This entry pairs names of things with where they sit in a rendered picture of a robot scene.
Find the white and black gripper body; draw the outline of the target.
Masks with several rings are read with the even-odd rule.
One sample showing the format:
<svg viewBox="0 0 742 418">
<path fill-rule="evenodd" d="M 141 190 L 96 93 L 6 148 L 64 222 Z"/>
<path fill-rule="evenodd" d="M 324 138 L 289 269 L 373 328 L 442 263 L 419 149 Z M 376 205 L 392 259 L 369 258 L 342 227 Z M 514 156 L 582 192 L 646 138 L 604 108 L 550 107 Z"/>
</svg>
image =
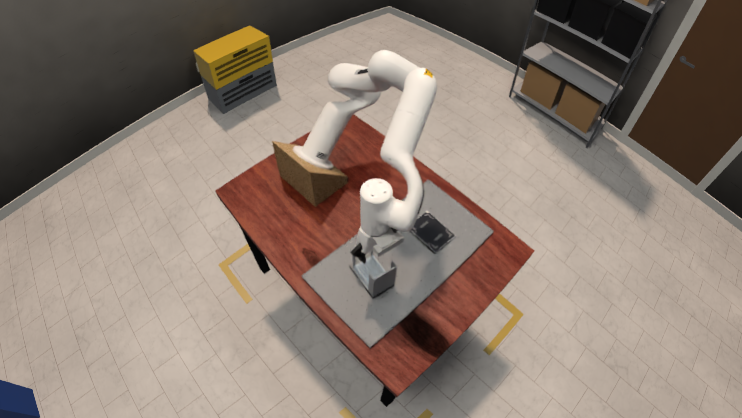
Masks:
<svg viewBox="0 0 742 418">
<path fill-rule="evenodd" d="M 377 245 L 375 240 L 371 237 L 371 235 L 366 234 L 361 226 L 358 231 L 357 235 L 357 245 L 361 243 L 362 244 L 362 250 L 364 254 L 368 254 L 373 251 L 373 246 Z"/>
</svg>

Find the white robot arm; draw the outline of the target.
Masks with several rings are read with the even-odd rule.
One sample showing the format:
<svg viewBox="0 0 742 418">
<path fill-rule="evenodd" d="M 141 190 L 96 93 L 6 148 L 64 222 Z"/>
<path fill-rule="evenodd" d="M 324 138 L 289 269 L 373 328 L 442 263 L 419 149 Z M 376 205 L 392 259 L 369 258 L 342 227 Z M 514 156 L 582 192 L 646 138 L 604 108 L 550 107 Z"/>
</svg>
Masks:
<svg viewBox="0 0 742 418">
<path fill-rule="evenodd" d="M 406 200 L 394 198 L 391 185 L 382 179 L 370 179 L 360 189 L 361 228 L 376 241 L 373 252 L 380 257 L 404 242 L 399 231 L 412 229 L 423 202 L 423 183 L 413 154 L 436 96 L 436 79 L 429 70 L 394 52 L 381 50 L 371 57 L 368 67 L 348 63 L 334 66 L 328 74 L 328 84 L 351 99 L 328 102 L 304 148 L 293 148 L 301 159 L 326 170 L 333 168 L 328 158 L 350 118 L 373 105 L 381 92 L 391 86 L 403 92 L 380 156 L 404 176 L 408 185 Z M 399 231 L 394 233 L 390 227 Z"/>
</svg>

